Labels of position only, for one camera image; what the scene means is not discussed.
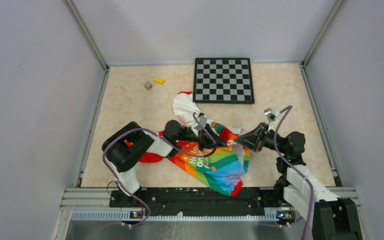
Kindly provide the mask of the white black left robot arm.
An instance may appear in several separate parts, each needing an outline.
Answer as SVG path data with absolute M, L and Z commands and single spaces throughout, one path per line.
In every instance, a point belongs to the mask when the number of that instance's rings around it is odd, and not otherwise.
M 186 148 L 179 144 L 184 141 L 196 143 L 199 151 L 208 149 L 209 153 L 202 154 L 207 157 L 214 154 L 218 147 L 227 146 L 227 142 L 211 132 L 208 125 L 197 127 L 198 129 L 194 129 L 170 120 L 165 124 L 162 133 L 156 133 L 131 121 L 102 144 L 104 163 L 114 174 L 115 181 L 122 190 L 121 200 L 127 206 L 134 207 L 140 202 L 140 184 L 134 167 L 146 153 L 163 158 L 172 158 L 177 153 L 188 155 Z

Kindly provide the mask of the white colourful cartoon jacket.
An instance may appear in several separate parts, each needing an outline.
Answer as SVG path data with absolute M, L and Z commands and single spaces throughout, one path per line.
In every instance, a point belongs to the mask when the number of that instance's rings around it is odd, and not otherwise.
M 192 92 L 179 92 L 173 100 L 172 108 L 174 114 L 182 120 L 181 125 L 198 129 L 196 120 L 202 112 L 193 102 Z M 179 145 L 189 154 L 179 152 L 166 159 L 213 190 L 226 196 L 236 196 L 243 185 L 240 176 L 247 173 L 250 160 L 249 149 L 234 142 L 242 130 L 210 119 L 207 119 L 207 124 L 211 131 L 227 143 L 227 147 L 217 147 L 214 154 L 202 156 L 210 150 L 200 151 L 197 143 L 180 141 Z M 164 158 L 146 153 L 139 161 L 156 163 Z

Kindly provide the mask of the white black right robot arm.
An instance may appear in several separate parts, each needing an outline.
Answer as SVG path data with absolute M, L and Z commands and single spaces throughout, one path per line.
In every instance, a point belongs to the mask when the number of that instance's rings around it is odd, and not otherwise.
M 303 160 L 305 135 L 293 131 L 281 137 L 266 123 L 235 139 L 256 153 L 263 148 L 277 151 L 276 181 L 273 200 L 279 206 L 292 205 L 305 219 L 304 233 L 314 240 L 361 240 L 363 238 L 355 202 L 325 187 Z

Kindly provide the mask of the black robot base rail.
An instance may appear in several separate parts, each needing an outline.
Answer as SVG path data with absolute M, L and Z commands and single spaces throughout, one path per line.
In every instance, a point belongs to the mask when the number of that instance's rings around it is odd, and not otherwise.
M 113 190 L 109 206 L 139 211 L 149 208 L 153 217 L 179 213 L 185 217 L 250 216 L 267 218 L 268 221 L 295 217 L 293 207 L 279 200 L 271 187 L 242 187 L 235 196 L 223 195 L 207 187 L 143 187 L 134 196 Z

